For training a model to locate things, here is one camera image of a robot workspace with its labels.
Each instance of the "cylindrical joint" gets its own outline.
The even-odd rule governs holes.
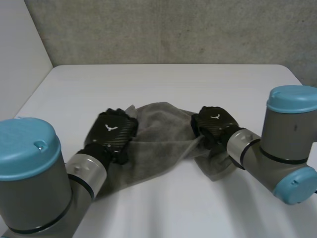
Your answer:
[[[286,114],[266,110],[261,148],[286,162],[308,158],[316,141],[317,111]]]
[[[102,163],[96,158],[86,154],[74,155],[66,164],[67,173],[76,176],[85,183],[85,188],[97,196],[107,177],[107,172]]]
[[[60,142],[39,119],[0,122],[0,214],[16,233],[42,231],[71,203]]]
[[[228,154],[241,166],[248,148],[260,141],[260,137],[252,131],[242,129],[235,132],[227,144]]]
[[[317,173],[306,163],[292,165],[272,160],[252,145],[244,156],[244,168],[274,196],[293,205],[308,199],[317,190]]]

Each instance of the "white logo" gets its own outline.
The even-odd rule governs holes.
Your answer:
[[[216,116],[216,117],[211,117],[211,118],[219,119],[219,117],[220,117],[220,114],[218,114],[218,116]]]
[[[108,131],[116,130],[118,127],[109,127],[107,124],[105,125]]]

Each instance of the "concrete wall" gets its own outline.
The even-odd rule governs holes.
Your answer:
[[[317,86],[317,0],[25,0],[53,65],[265,63]]]
[[[17,114],[52,68],[24,1],[0,0],[0,121]]]

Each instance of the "white wall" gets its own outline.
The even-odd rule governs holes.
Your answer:
[[[0,0],[0,120],[14,117],[52,69],[23,0]]]

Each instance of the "black ring band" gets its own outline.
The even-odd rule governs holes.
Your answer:
[[[248,149],[253,146],[254,144],[260,142],[261,139],[256,139],[251,141],[242,151],[241,155],[240,155],[240,164],[243,166],[243,159],[244,159],[244,155],[246,154],[246,152],[248,151]]]
[[[263,155],[265,155],[266,157],[268,157],[271,160],[274,160],[276,162],[280,162],[280,163],[284,163],[284,164],[288,164],[288,165],[301,165],[303,163],[306,163],[308,158],[302,159],[302,160],[287,160],[287,159],[282,159],[279,157],[276,157],[274,155],[269,154],[268,152],[266,152],[264,149],[262,149],[260,147],[260,151]]]
[[[17,229],[11,228],[11,227],[8,227],[8,228],[11,231],[13,231],[14,233],[23,234],[23,235],[28,235],[28,234],[41,232],[41,231],[51,227],[52,225],[54,225],[60,219],[62,219],[66,215],[66,213],[68,212],[69,208],[71,207],[72,201],[73,201],[73,191],[71,192],[70,201],[69,201],[68,205],[66,206],[66,208],[64,209],[64,211],[61,214],[59,214],[59,216],[56,217],[54,220],[52,220],[51,222],[49,222],[49,223],[47,223],[47,224],[45,224],[45,225],[43,225],[41,227],[38,227],[38,228],[35,228],[35,229],[31,229],[31,230],[26,230],[26,231],[17,230]]]
[[[71,175],[71,174],[68,174],[68,178],[79,183],[80,185],[82,185],[89,192],[91,199],[94,200],[94,198],[95,198],[94,191],[85,181],[83,181],[81,178],[79,178],[75,175]]]

